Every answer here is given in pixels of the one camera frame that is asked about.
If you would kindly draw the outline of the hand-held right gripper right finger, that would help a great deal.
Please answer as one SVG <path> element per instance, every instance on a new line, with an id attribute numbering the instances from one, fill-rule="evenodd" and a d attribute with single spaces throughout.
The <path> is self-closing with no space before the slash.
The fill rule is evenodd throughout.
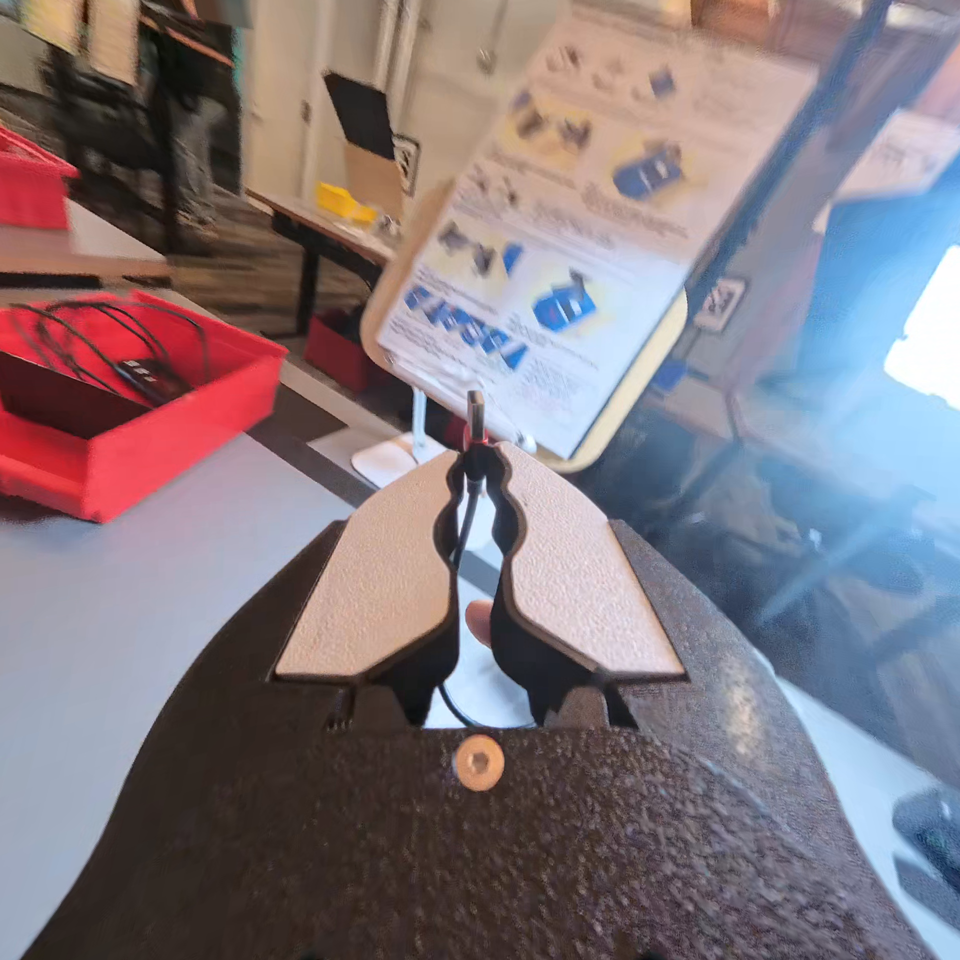
<path id="1" fill-rule="evenodd" d="M 599 690 L 609 719 L 634 721 L 622 688 L 679 683 L 687 670 L 612 522 L 517 446 L 488 449 L 491 527 L 501 556 L 490 648 L 538 726 L 572 690 Z"/>

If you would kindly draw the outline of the black divider panel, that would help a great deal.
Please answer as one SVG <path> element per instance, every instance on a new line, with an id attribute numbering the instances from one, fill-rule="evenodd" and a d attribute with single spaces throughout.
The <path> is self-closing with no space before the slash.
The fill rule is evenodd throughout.
<path id="1" fill-rule="evenodd" d="M 91 440 L 152 409 L 16 354 L 1 352 L 2 413 Z"/>

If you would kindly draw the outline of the instruction poster on board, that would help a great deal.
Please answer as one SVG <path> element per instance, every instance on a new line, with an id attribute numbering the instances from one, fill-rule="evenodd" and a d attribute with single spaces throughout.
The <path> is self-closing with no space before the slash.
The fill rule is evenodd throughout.
<path id="1" fill-rule="evenodd" d="M 562 474 L 595 462 L 677 343 L 687 285 L 819 80 L 810 61 L 573 2 L 462 171 L 423 198 L 366 354 Z"/>

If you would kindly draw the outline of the large red storage bin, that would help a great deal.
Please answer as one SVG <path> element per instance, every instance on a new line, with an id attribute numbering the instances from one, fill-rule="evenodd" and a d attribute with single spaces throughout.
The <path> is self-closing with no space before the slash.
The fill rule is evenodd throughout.
<path id="1" fill-rule="evenodd" d="M 89 440 L 1 414 L 2 495 L 105 523 L 273 414 L 286 348 L 147 291 L 2 307 L 2 352 L 150 407 Z M 153 406 L 116 373 L 156 359 L 193 388 Z"/>

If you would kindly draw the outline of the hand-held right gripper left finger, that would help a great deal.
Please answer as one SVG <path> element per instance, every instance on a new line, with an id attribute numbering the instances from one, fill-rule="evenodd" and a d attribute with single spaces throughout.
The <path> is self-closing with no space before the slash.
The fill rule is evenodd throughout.
<path id="1" fill-rule="evenodd" d="M 333 524 L 332 549 L 273 667 L 281 681 L 384 687 L 423 726 L 459 659 L 458 508 L 464 470 L 444 452 Z"/>

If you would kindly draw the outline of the dark wooden table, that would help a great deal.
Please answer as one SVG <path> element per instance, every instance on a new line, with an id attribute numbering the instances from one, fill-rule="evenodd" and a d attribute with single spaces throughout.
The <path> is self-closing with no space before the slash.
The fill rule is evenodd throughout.
<path id="1" fill-rule="evenodd" d="M 293 331 L 270 334 L 272 340 L 308 335 L 324 261 L 374 289 L 393 259 L 395 247 L 374 231 L 303 200 L 254 190 L 246 191 L 246 199 L 268 210 L 273 232 L 300 247 L 302 253 Z"/>

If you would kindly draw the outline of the small red floor bin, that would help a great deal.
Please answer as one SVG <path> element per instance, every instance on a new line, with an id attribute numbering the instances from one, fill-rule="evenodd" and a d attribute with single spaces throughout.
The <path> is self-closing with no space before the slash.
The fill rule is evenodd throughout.
<path id="1" fill-rule="evenodd" d="M 309 322 L 304 360 L 340 387 L 363 393 L 376 378 L 376 366 L 361 343 L 360 305 L 352 309 L 328 309 Z"/>

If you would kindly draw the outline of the cardboard box with black flap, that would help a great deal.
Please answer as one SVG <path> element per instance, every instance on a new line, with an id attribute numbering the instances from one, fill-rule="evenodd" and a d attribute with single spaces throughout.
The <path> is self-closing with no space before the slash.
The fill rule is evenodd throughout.
<path id="1" fill-rule="evenodd" d="M 347 189 L 363 206 L 400 224 L 406 193 L 386 94 L 332 70 L 322 78 L 342 133 Z"/>

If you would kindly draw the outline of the yellow bin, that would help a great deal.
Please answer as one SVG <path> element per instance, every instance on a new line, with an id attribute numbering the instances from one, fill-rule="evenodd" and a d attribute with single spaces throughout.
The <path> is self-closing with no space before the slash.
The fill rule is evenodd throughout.
<path id="1" fill-rule="evenodd" d="M 378 210 L 354 198 L 346 188 L 316 181 L 314 196 L 318 210 L 342 221 L 367 228 L 378 220 Z"/>

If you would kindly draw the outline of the closed red storage bin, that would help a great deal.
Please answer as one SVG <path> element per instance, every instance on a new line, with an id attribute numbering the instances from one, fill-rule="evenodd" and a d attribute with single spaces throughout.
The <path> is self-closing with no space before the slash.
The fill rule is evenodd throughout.
<path id="1" fill-rule="evenodd" d="M 2 126 L 1 225 L 68 231 L 68 185 L 79 175 L 73 165 Z"/>

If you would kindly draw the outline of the black usb hub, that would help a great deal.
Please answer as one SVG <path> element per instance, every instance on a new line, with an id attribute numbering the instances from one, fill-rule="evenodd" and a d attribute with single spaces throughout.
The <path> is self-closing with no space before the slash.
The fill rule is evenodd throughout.
<path id="1" fill-rule="evenodd" d="M 114 369 L 119 378 L 154 407 L 174 402 L 193 389 L 184 378 L 157 359 L 120 360 L 114 364 Z"/>

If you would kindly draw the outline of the white sign stand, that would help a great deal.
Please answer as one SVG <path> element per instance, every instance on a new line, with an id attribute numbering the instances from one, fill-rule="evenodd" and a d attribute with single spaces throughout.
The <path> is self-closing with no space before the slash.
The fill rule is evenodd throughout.
<path id="1" fill-rule="evenodd" d="M 450 450 L 426 431 L 427 395 L 413 389 L 411 430 L 358 450 L 351 456 L 354 472 L 376 489 L 383 489 L 402 476 Z"/>

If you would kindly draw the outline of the black white fiducial tag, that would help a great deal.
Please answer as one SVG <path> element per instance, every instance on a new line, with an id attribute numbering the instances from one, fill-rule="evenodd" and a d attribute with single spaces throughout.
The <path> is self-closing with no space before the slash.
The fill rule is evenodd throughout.
<path id="1" fill-rule="evenodd" d="M 749 290 L 749 281 L 739 276 L 718 279 L 693 318 L 697 330 L 721 333 L 726 330 Z"/>
<path id="2" fill-rule="evenodd" d="M 406 197 L 413 198 L 421 164 L 422 145 L 412 136 L 394 132 L 392 147 L 394 161 L 400 173 L 402 191 Z"/>

